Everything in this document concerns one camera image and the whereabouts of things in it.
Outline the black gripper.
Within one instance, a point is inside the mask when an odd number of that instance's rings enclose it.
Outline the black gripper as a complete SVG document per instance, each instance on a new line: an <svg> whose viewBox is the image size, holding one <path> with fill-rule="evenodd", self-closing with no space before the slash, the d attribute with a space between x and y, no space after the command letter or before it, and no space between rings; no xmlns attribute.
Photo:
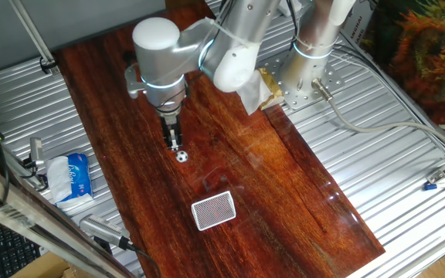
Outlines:
<svg viewBox="0 0 445 278"><path fill-rule="evenodd" d="M161 129L169 150L179 150L182 147L182 129L179 114L162 114Z"/></svg>

